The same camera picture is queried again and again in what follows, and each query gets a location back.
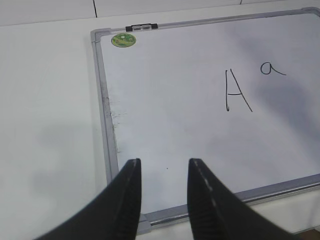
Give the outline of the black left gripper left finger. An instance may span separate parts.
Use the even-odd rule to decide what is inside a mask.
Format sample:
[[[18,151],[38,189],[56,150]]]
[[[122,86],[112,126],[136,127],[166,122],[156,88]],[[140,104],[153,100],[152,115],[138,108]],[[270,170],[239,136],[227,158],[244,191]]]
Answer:
[[[39,239],[134,240],[141,204],[141,160],[130,159],[94,200]]]

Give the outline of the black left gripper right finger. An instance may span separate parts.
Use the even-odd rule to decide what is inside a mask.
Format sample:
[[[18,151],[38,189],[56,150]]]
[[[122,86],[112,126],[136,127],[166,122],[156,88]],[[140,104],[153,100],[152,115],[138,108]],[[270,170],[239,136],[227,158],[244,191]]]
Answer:
[[[298,240],[232,193],[198,158],[188,163],[187,209],[195,240]]]

